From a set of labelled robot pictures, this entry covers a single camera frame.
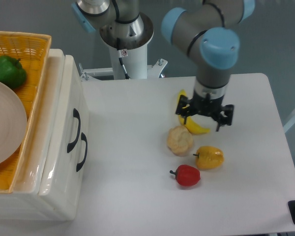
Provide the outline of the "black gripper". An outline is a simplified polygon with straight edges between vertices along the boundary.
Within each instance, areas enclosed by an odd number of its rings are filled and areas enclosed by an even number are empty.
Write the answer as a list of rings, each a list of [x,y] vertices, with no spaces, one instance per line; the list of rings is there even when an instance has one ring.
[[[183,119],[183,123],[187,123],[187,118],[194,115],[211,117],[217,121],[216,131],[220,127],[231,126],[233,123],[234,105],[229,104],[222,107],[224,96],[216,99],[211,99],[210,94],[204,97],[193,93],[193,98],[190,100],[187,96],[181,94],[178,97],[177,108],[175,114]]]

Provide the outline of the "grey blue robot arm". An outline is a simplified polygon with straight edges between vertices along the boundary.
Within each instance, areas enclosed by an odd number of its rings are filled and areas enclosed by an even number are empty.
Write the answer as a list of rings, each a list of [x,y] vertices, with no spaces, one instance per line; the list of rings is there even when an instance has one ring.
[[[147,45],[154,28],[137,0],[77,0],[72,9],[85,31],[99,31],[109,47],[116,80],[146,79],[151,74]],[[254,9],[252,0],[204,0],[195,12],[176,7],[164,16],[163,37],[198,66],[193,96],[179,97],[177,115],[210,117],[218,127],[232,124],[234,106],[222,104],[240,49],[231,27]]]

